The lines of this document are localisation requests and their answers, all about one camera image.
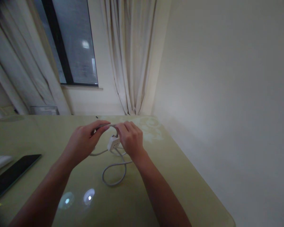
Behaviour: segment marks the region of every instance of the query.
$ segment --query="wrist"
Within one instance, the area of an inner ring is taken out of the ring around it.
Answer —
[[[52,165],[50,169],[50,171],[59,172],[60,174],[70,174],[72,170],[72,165],[61,157]]]
[[[131,159],[137,167],[145,165],[150,160],[148,153],[144,149],[135,153]]]

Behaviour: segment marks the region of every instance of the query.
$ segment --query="curtain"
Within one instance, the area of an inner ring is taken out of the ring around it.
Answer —
[[[139,115],[149,77],[156,0],[101,3],[120,102],[125,114]]]
[[[31,107],[70,109],[32,0],[0,1],[0,83],[20,114]]]

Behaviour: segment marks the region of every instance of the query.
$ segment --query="window frame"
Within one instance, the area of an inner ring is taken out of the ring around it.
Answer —
[[[47,21],[50,27],[51,34],[55,42],[55,46],[56,46],[56,50],[57,50],[57,53],[60,59],[63,74],[66,80],[66,84],[61,83],[61,82],[60,84],[62,85],[81,85],[81,86],[90,86],[90,87],[98,88],[99,84],[86,84],[86,83],[75,83],[74,82],[53,1],[52,0],[41,0],[41,1],[42,1],[43,8],[44,8],[44,11],[47,17]]]

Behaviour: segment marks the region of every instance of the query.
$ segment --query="table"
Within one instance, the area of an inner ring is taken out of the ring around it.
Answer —
[[[163,125],[151,116],[98,116],[112,123],[133,121],[143,130],[144,148],[164,176],[194,226],[235,226],[225,207],[184,155]],[[3,226],[13,219],[25,201],[58,159],[73,130],[97,120],[96,116],[13,116],[0,119],[0,155],[12,155],[13,162],[24,155],[42,158],[0,198]],[[106,131],[94,152],[106,149],[115,129]],[[72,171],[53,226],[158,226],[142,178],[133,163],[127,165],[125,179],[115,187],[101,180],[103,169],[121,158],[110,152],[88,157]],[[117,181],[124,166],[106,171],[108,182]],[[91,203],[83,197],[94,191]]]

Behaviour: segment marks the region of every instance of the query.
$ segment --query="white cable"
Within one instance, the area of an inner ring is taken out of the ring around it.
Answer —
[[[108,125],[108,126],[115,128],[116,125],[111,124],[111,125]],[[120,151],[119,151],[117,148],[115,148],[115,150],[118,152],[117,154],[114,153],[113,151],[110,151],[110,152],[111,152],[112,154],[116,155],[116,156],[120,156],[120,157],[122,158],[122,161],[123,161],[123,162],[111,164],[111,165],[109,165],[108,167],[106,167],[106,168],[103,170],[103,172],[102,172],[102,181],[103,181],[103,183],[106,184],[107,186],[115,186],[115,185],[121,183],[121,182],[123,181],[125,175],[126,175],[126,170],[127,170],[126,165],[129,164],[129,163],[132,163],[132,161],[126,162],[126,161],[124,160],[123,155],[126,155],[126,152],[124,152],[123,154],[121,154]],[[106,149],[105,151],[102,151],[102,152],[100,152],[100,153],[97,153],[97,154],[91,153],[91,154],[89,154],[89,156],[98,156],[98,155],[100,155],[100,154],[103,154],[103,153],[106,152],[106,151],[108,151],[108,149]],[[117,182],[115,182],[115,183],[112,183],[112,184],[107,183],[107,182],[104,180],[105,171],[108,170],[108,168],[110,168],[110,167],[112,167],[112,166],[119,166],[119,165],[124,165],[124,167],[125,167],[123,177],[122,177],[120,180],[118,180]]]

